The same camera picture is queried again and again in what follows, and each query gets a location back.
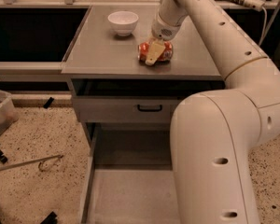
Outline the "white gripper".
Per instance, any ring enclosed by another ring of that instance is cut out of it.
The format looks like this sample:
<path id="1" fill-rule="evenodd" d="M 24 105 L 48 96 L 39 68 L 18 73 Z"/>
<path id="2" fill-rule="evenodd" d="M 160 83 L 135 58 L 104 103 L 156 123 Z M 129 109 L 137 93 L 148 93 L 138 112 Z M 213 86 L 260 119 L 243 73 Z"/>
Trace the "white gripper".
<path id="1" fill-rule="evenodd" d="M 163 40 L 169 41 L 174 39 L 179 29 L 179 26 L 169 25 L 162 20 L 159 14 L 156 15 L 151 25 L 151 33 L 158 39 L 149 40 L 147 42 L 148 48 L 145 64 L 153 65 L 158 60 L 165 51 Z"/>

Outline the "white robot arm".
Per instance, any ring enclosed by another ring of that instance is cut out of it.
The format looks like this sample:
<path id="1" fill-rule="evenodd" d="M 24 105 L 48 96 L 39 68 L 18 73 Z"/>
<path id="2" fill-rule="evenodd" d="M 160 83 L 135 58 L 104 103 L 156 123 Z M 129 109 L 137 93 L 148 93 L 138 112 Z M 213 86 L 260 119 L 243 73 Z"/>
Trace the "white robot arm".
<path id="1" fill-rule="evenodd" d="M 248 152 L 280 134 L 280 71 L 214 0 L 162 0 L 145 58 L 191 18 L 225 87 L 175 109 L 170 146 L 181 224 L 259 224 Z"/>

